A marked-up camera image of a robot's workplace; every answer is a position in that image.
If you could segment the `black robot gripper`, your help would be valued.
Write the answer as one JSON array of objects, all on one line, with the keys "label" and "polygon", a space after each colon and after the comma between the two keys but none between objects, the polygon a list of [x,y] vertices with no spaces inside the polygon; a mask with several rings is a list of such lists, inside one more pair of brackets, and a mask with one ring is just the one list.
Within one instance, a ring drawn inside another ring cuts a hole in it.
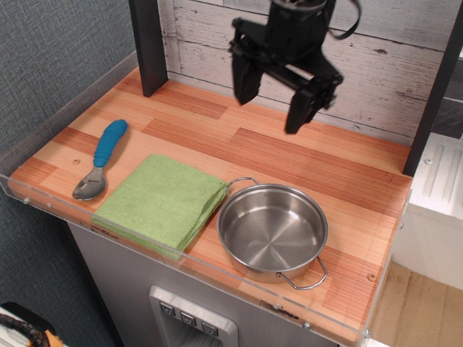
[{"label": "black robot gripper", "polygon": [[230,42],[234,95],[241,105],[259,93],[263,74],[295,91],[286,120],[296,134],[321,108],[329,108],[341,73],[325,58],[335,1],[272,1],[265,24],[233,19]]}]

